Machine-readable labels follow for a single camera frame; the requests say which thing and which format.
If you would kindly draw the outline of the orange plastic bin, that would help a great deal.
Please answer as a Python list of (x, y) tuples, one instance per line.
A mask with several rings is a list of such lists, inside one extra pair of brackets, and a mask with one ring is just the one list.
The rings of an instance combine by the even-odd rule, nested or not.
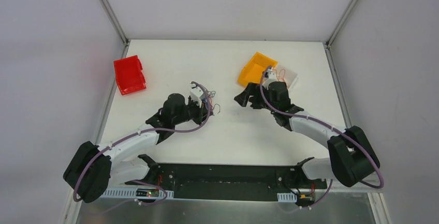
[(249, 83), (259, 83), (264, 70), (268, 66), (275, 67), (276, 65), (276, 60), (256, 52), (241, 70), (237, 82), (244, 87)]

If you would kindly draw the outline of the red plastic bin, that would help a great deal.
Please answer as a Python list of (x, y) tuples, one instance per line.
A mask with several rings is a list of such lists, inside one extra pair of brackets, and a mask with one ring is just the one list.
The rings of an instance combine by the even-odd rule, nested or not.
[(121, 95), (128, 95), (146, 89), (142, 63), (138, 55), (113, 62), (115, 80)]

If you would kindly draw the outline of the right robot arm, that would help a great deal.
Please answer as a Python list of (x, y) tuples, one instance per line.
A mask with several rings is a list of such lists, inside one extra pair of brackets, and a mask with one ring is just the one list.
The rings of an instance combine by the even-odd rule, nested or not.
[(300, 133), (324, 146), (329, 156), (323, 159), (311, 158), (299, 164), (294, 181), (305, 188), (315, 179), (325, 178), (339, 181), (346, 187), (365, 183), (365, 178), (376, 173), (377, 188), (383, 188), (380, 161), (366, 134), (358, 126), (345, 128), (328, 124), (291, 103), (284, 82), (272, 82), (268, 86), (249, 83), (245, 90), (234, 97), (242, 107), (267, 109), (281, 127)]

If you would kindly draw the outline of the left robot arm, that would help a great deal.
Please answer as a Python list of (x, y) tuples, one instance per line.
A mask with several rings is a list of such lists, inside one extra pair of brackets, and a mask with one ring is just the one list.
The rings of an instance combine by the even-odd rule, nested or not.
[(149, 156), (137, 153), (177, 132), (186, 132), (177, 130), (177, 125), (194, 122), (197, 126), (188, 133), (200, 129), (211, 114), (209, 94), (197, 87), (188, 98), (178, 93), (169, 95), (163, 106), (132, 134), (98, 145), (82, 143), (63, 174), (74, 191), (74, 201), (93, 202), (110, 185), (134, 180), (154, 184), (158, 178), (157, 164)]

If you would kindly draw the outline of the white plastic bin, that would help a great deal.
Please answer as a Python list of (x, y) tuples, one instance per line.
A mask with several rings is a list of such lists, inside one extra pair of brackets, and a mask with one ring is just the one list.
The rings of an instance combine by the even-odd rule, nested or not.
[(277, 74), (277, 80), (280, 82), (285, 82), (289, 90), (293, 89), (298, 81), (298, 74), (282, 64), (277, 64), (273, 68), (273, 71)]

